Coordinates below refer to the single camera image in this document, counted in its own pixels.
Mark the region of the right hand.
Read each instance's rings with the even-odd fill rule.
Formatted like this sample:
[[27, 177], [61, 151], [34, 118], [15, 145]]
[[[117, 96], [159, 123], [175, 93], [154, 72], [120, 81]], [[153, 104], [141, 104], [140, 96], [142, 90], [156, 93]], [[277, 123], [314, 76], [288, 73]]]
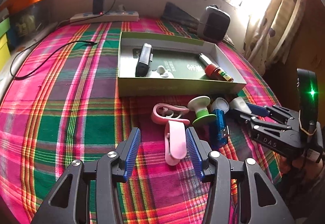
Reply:
[[306, 160], [304, 162], [304, 158], [300, 157], [296, 160], [289, 161], [287, 158], [281, 156], [279, 169], [282, 174], [289, 173], [290, 170], [296, 168], [301, 170], [304, 174], [304, 180], [309, 182], [317, 178], [322, 172], [324, 167], [323, 161], [321, 160], [319, 163], [315, 163], [310, 160]]

